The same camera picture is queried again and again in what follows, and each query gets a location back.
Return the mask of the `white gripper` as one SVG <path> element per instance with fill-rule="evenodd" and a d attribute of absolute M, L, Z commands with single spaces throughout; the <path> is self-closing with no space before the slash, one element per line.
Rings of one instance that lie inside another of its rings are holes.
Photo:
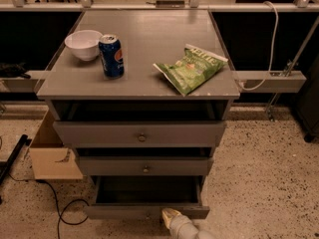
<path fill-rule="evenodd" d="M 178 210 L 164 208 L 161 216 L 173 239 L 196 239 L 198 229 L 188 217 L 181 215 Z"/>

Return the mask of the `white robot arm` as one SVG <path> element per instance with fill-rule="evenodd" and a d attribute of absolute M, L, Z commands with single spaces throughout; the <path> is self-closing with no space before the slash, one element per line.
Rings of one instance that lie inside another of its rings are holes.
<path fill-rule="evenodd" d="M 175 209 L 164 208 L 161 215 L 172 239 L 214 239 L 210 232 L 199 230 L 187 216 Z"/>

